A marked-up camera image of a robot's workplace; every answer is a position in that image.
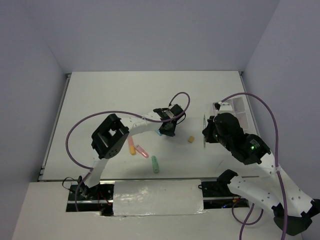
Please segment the wall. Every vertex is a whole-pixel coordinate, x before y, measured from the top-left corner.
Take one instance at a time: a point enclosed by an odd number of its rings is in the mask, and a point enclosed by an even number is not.
[[[243,70],[279,0],[21,0],[65,73]]]
[[[279,162],[310,196],[320,199],[320,1],[281,0],[245,71],[248,92],[274,111]],[[274,146],[268,112],[251,101],[261,135]],[[303,234],[319,239],[320,216]]]
[[[42,165],[65,76],[27,12],[0,0],[0,238],[12,237]]]

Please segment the white table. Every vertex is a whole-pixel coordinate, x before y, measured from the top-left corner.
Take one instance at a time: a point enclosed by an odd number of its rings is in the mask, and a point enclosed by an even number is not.
[[[157,156],[160,173],[154,174],[151,159],[137,153],[131,156],[127,143],[122,151],[110,159],[101,178],[117,179],[173,179],[218,177],[230,165],[242,176],[251,171],[235,160],[220,144],[203,143],[204,113],[212,103],[238,92],[244,92],[237,71],[128,71],[128,72],[73,72],[64,97],[53,140],[46,159],[42,180],[77,178],[84,171],[68,157],[65,139],[70,128],[80,119],[97,112],[123,110],[146,114],[155,108],[165,108],[177,92],[187,92],[191,104],[186,120],[177,126],[176,136],[158,136],[146,132],[133,136],[150,156]],[[246,97],[251,133],[256,129]],[[174,103],[185,107],[182,95]],[[79,125],[71,135],[70,151],[82,164],[92,157],[91,134],[106,118],[91,118]],[[193,143],[187,142],[194,136]]]
[[[240,223],[229,208],[211,209],[203,214],[116,217],[96,212],[66,212],[68,191],[61,182],[30,183],[13,240],[237,240]],[[244,219],[248,208],[237,208]],[[249,222],[260,214],[254,209]],[[264,214],[253,226],[246,226],[242,239],[279,240],[282,231]],[[301,234],[286,240],[302,240]]]

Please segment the pink marker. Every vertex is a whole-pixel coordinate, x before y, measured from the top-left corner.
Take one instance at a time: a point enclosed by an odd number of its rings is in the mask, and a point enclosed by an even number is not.
[[[135,150],[142,156],[144,156],[146,159],[149,157],[149,154],[140,145],[135,145]]]

